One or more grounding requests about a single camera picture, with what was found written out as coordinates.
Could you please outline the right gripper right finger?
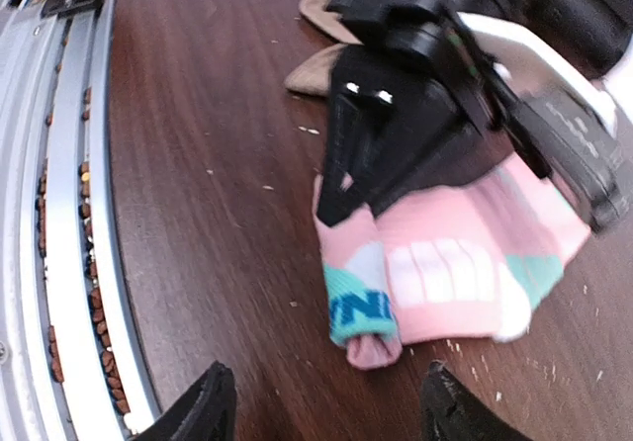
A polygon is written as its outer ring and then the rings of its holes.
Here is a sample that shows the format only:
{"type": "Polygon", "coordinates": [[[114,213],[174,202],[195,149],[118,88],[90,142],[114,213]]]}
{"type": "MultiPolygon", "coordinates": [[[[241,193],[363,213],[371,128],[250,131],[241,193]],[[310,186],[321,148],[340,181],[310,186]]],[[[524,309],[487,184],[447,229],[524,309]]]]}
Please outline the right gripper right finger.
{"type": "Polygon", "coordinates": [[[439,360],[429,365],[420,402],[422,440],[530,441],[482,403],[439,360]]]}

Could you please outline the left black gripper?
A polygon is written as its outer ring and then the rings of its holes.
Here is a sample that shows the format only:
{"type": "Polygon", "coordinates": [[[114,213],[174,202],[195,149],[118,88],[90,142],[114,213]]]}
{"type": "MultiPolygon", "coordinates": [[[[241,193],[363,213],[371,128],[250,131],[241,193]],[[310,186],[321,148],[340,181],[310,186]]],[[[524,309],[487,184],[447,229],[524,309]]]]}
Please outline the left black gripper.
{"type": "Polygon", "coordinates": [[[380,216],[405,194],[485,174],[496,106],[488,62],[452,0],[331,0],[360,43],[329,75],[316,216],[327,226],[370,202],[380,216]]]}

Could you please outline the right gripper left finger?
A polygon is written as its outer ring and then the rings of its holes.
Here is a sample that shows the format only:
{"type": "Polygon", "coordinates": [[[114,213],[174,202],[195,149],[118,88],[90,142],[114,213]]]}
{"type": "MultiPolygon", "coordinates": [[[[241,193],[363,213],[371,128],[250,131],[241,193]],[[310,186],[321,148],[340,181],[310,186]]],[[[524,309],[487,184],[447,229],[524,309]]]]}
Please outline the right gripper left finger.
{"type": "Polygon", "coordinates": [[[233,371],[216,361],[135,441],[230,441],[235,416],[233,371]]]}

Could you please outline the pink patterned sock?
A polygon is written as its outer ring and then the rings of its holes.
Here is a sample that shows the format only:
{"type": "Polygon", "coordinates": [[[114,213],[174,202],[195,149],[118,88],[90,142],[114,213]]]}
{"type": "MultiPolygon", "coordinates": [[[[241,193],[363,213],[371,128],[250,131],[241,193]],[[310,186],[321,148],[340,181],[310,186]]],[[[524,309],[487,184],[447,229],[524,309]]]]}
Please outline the pink patterned sock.
{"type": "Polygon", "coordinates": [[[361,370],[408,344],[519,338],[589,236],[517,156],[468,186],[411,192],[379,216],[363,206],[316,232],[330,337],[361,370]]]}

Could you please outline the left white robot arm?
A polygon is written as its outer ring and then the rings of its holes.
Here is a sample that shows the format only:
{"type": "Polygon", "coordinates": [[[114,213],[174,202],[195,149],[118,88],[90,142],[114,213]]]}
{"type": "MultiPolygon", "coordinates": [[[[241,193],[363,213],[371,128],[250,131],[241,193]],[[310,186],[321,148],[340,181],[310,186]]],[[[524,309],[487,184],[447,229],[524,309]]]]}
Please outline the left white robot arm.
{"type": "Polygon", "coordinates": [[[592,231],[632,204],[615,137],[631,77],[632,0],[328,0],[355,38],[329,79],[317,218],[374,216],[404,194],[468,184],[504,133],[592,231]]]}

